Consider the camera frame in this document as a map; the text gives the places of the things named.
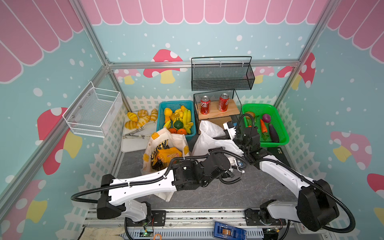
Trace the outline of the white plastic grocery bag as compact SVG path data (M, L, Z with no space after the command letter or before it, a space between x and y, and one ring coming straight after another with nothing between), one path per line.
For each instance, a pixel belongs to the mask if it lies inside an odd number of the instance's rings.
M209 149L223 147L224 150L236 155L243 155L243 151L231 139L216 140L217 137L226 137L225 131L218 125L210 121L201 121L199 125L200 135L193 147L192 156L203 156Z

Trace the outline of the cream canvas tote bag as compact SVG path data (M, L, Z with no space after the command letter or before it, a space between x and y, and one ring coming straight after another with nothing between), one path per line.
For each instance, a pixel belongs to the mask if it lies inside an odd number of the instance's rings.
M143 175L166 169L173 157L187 157L190 155L185 135L172 134L163 128L153 133L143 155Z

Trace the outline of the orange yellow snack bag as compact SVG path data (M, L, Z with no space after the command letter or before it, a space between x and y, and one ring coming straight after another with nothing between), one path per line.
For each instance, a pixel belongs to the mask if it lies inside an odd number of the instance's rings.
M164 164L162 169L167 168L173 158L178 158L182 156L182 152L175 147L168 148L166 150L160 150L159 158Z

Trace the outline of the black yellow snack bag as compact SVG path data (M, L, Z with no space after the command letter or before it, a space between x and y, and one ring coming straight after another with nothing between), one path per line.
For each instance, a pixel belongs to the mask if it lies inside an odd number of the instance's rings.
M159 158L160 150L166 150L169 148L168 140L161 142L151 154L151 166L153 170L161 170L164 166L163 162Z

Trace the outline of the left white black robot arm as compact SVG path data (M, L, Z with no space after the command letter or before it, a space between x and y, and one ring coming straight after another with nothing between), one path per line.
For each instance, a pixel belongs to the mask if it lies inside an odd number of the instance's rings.
M73 194L71 200L95 204L99 220L124 216L134 223L150 221L151 205L139 203L137 198L205 188L223 174L233 175L232 168L237 163L231 162L230 157L236 161L245 160L242 156L218 148L203 156L173 158L166 169L153 174L131 179L116 179L108 174L102 177L99 188Z

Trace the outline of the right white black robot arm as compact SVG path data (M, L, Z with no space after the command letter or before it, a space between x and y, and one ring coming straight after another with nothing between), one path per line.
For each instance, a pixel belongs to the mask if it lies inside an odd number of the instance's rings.
M256 121L251 114L240 115L234 130L230 137L243 151L245 160L274 177L297 198L296 203L267 202L266 212L270 217L301 223L312 232L324 229L346 234L355 229L353 213L333 195L325 180L316 181L298 173L261 147Z

